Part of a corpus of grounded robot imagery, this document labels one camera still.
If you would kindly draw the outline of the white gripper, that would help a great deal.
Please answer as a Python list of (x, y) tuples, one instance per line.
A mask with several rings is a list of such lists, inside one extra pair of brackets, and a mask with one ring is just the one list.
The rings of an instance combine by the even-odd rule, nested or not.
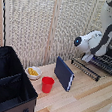
[(93, 58), (93, 54), (85, 54), (85, 55), (82, 57), (82, 60), (83, 60), (84, 62), (89, 62), (92, 58)]

